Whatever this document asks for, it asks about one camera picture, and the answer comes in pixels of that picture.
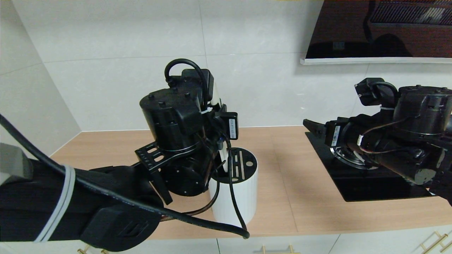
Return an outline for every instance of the wooden countertop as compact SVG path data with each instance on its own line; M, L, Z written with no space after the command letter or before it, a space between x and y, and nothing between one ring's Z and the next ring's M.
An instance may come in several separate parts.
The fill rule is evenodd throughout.
M452 207L439 197L345 202L302 126L241 128L233 146L259 162L258 207L248 224L251 236L322 235L452 224ZM80 169L137 162L136 148L153 141L150 131L83 132L53 155ZM208 193L172 194L168 207L180 212L203 207ZM213 220L209 210L199 217ZM236 235L180 221L162 222L152 239L221 238Z

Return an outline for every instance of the induction cooktop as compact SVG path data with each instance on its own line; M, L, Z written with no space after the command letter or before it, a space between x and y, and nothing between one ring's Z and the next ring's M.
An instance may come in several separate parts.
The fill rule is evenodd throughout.
M312 133L306 136L347 202L430 197L425 187L412 185L391 170L380 167L369 169L354 165L346 156L334 156L331 149Z

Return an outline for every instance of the white cabinet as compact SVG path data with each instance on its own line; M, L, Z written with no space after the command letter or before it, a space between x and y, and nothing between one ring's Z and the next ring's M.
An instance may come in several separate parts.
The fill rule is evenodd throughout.
M4 245L9 247L11 254L79 254L77 250L83 250L86 247L86 244L79 240L46 243L6 242ZM87 254L101 254L100 251L100 249L90 248Z
M429 247L438 239L435 231L440 235L450 234L452 226L341 234L330 254L421 254L424 251L420 246L422 243ZM451 240L452 235L446 237L443 244ZM438 245L429 254L439 254L441 249ZM443 253L452 254L452 247Z
M220 254L294 253L328 254L339 235L301 235L242 238L219 238Z
M32 242L8 242L0 245L0 254L80 254L86 244L82 241L51 241L34 244ZM122 252L102 252L101 249L89 247L86 254L219 254L216 239L186 239L186 240L146 240Z
M146 240L121 254L219 254L217 240Z

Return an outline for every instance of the gold cabinet handle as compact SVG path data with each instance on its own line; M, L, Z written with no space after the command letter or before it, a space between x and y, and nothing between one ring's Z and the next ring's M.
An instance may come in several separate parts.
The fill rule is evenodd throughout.
M452 241L450 241L448 244L446 244L446 246L444 246L444 245L442 245L441 244L441 246L443 247L439 252L440 253L444 253L447 249L449 249L450 248L450 246L452 246Z
M442 241L444 239L446 239L446 237L448 237L447 234L444 235L440 235L438 233L438 231L435 231L436 236L438 237L438 240L436 240L434 243L432 243L432 245L430 245L429 247L425 247L424 244L421 244L421 247L424 249L424 251L422 252L422 254L427 254L429 253L431 250L433 250L436 246L441 245L442 249L440 250L440 252L444 252L446 251L450 245L452 245L452 242L448 243L446 246L444 246L444 244L442 243Z
M290 248L290 252L287 252L287 253L272 253L272 254L301 254L300 252L293 252L293 247L292 247L292 245L289 245L289 248ZM265 246L263 245L262 246L262 254L266 254L265 253Z
M78 249L77 253L78 254L87 254L86 252L88 251L89 247L90 247L89 245L86 245L84 249Z

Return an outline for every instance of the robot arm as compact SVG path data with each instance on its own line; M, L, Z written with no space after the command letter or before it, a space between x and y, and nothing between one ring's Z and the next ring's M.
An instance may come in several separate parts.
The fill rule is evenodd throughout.
M170 69L179 63L194 69L170 76ZM140 101L155 142L135 151L134 165L75 169L70 203L61 220L53 222L57 226L49 240L80 239L97 248L123 251L169 219L249 237L245 226L192 217L215 202L218 187L212 201L199 210L180 213L164 208L164 203L172 202L170 192L196 196L207 191L218 169L231 172L224 160L231 157L229 140L238 138L237 113L227 112L221 103L209 70L176 59L166 67L165 77L168 89ZM1 241L33 241L56 210L67 169L40 152L1 115L0 123L38 159L27 158L17 147L0 146ZM219 151L226 153L219 156Z
M331 148L346 147L368 167L384 166L452 201L452 90L408 86L398 91L380 78L355 85L363 105L380 112L305 127Z

